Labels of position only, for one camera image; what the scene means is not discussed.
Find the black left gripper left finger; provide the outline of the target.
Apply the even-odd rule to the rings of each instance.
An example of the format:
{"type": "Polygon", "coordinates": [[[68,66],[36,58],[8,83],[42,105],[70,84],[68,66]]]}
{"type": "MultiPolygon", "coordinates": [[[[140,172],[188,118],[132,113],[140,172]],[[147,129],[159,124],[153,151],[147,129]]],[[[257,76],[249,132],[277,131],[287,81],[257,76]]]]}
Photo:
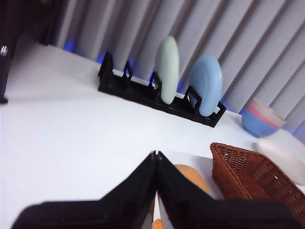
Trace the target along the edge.
{"type": "Polygon", "coordinates": [[[117,187],[99,200],[31,205],[14,229],[140,229],[156,192],[156,153],[151,152],[117,187]]]}

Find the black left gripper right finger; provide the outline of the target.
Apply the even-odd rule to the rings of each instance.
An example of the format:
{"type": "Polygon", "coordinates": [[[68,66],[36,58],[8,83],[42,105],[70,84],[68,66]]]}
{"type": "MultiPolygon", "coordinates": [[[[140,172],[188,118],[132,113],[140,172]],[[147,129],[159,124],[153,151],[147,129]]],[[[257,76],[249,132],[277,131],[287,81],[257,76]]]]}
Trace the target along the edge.
{"type": "Polygon", "coordinates": [[[267,199],[214,199],[187,179],[161,151],[158,199],[165,227],[174,229],[301,229],[286,205],[267,199]]]}

